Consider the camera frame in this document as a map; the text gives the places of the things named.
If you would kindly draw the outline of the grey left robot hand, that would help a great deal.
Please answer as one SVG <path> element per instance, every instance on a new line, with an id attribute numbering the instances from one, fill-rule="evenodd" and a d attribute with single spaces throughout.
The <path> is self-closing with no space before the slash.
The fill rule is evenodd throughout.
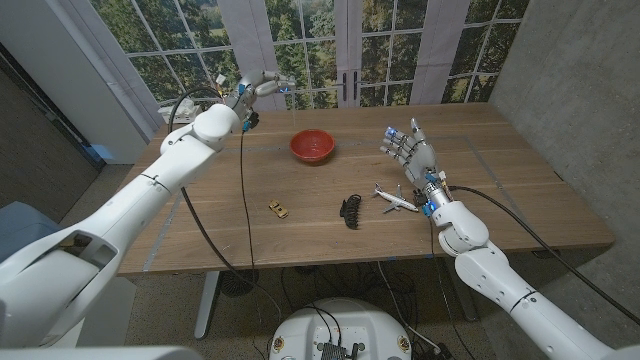
<path id="1" fill-rule="evenodd" d="M 296 87 L 297 83 L 293 76 L 267 70 L 252 70 L 246 73 L 227 95 L 226 105 L 240 120 L 246 120 L 258 98 Z"/>

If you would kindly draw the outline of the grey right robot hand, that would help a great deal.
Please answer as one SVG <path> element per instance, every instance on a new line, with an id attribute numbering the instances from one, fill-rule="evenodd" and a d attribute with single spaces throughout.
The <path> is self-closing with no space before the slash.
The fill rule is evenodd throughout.
<path id="1" fill-rule="evenodd" d="M 442 170 L 435 150 L 415 118 L 410 120 L 410 125 L 409 133 L 388 127 L 380 150 L 401 165 L 405 176 L 417 189 L 426 194 L 430 185 L 442 189 Z"/>

